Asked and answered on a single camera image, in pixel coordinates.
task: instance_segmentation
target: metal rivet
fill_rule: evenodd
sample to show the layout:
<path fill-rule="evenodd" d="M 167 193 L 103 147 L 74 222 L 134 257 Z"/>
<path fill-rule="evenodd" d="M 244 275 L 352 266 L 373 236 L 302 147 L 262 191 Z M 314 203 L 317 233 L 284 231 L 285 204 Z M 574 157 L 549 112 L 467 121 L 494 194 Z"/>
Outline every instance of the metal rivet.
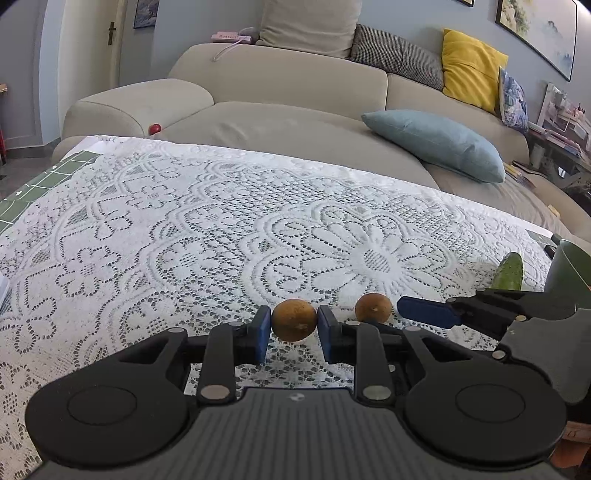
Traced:
<path fill-rule="evenodd" d="M 383 385 L 370 385 L 363 389 L 363 396 L 368 400 L 382 401 L 390 398 L 390 389 Z"/>
<path fill-rule="evenodd" d="M 229 394 L 230 390 L 224 385 L 206 385 L 201 389 L 201 396 L 208 400 L 222 400 Z"/>

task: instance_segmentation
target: door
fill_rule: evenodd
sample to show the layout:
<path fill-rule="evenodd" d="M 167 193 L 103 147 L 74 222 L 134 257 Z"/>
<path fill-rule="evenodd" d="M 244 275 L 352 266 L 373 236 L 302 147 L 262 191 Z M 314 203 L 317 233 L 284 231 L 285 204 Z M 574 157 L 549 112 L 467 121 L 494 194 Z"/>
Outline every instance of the door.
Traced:
<path fill-rule="evenodd" d="M 60 129 L 81 98 L 117 87 L 126 0 L 65 0 L 57 69 Z"/>

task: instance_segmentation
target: dark green cup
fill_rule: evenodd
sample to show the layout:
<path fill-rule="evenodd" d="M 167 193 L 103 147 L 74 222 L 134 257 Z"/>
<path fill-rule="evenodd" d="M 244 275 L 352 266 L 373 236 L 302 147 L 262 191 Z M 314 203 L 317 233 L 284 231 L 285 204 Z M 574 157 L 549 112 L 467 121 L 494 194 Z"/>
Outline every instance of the dark green cup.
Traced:
<path fill-rule="evenodd" d="M 591 257 L 574 243 L 561 240 L 544 291 L 570 298 L 579 308 L 591 309 Z"/>

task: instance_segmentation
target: white lace tablecloth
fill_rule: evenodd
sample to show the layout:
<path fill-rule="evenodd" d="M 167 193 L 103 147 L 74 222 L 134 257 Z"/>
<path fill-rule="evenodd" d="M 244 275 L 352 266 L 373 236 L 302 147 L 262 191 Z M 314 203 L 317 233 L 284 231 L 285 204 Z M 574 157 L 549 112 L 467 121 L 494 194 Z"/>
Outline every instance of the white lace tablecloth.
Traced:
<path fill-rule="evenodd" d="M 509 251 L 541 290 L 549 260 L 509 214 L 427 187 L 296 158 L 153 140 L 90 137 L 104 153 L 0 236 L 12 284 L 0 316 L 0 478 L 38 463 L 24 410 L 40 386 L 179 325 L 249 320 L 289 298 L 353 317 L 367 292 L 444 300 L 488 286 Z M 406 322 L 393 317 L 393 322 Z M 438 332 L 470 348 L 490 339 Z M 316 334 L 272 336 L 240 386 L 351 386 Z M 196 372 L 187 391 L 194 391 Z"/>

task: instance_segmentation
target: yellow pillow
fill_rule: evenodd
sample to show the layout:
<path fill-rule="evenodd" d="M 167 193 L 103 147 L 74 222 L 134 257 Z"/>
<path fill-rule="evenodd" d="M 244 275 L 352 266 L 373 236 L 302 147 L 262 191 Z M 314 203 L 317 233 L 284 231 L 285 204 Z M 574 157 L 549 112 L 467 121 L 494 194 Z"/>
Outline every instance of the yellow pillow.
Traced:
<path fill-rule="evenodd" d="M 465 33 L 443 30 L 443 93 L 495 113 L 499 103 L 499 69 L 509 57 Z"/>

